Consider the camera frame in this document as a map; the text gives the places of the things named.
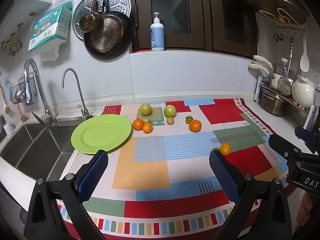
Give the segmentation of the right hand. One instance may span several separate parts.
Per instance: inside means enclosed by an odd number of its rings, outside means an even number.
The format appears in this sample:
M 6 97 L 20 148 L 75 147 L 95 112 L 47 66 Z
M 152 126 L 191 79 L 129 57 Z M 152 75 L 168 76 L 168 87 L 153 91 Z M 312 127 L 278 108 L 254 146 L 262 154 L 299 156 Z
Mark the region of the right hand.
M 310 211 L 312 207 L 313 207 L 313 200 L 310 194 L 308 192 L 305 192 L 297 213 L 296 221 L 298 225 L 304 226 L 306 222 L 308 222 L 308 220 L 311 217 Z

